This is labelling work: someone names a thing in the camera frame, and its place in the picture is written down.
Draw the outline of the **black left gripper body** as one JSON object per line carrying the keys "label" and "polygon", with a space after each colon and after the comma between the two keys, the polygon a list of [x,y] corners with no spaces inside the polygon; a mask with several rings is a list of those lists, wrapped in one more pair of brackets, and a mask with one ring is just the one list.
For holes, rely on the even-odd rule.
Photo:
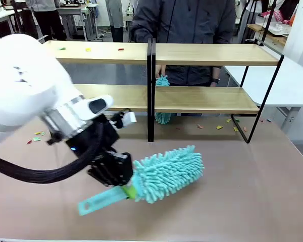
{"label": "black left gripper body", "polygon": [[90,161],[86,160],[90,155],[97,154],[103,148],[109,149],[118,139],[117,131],[105,115],[94,118],[84,131],[66,141],[66,144],[77,156],[77,159],[71,164],[87,166]]}

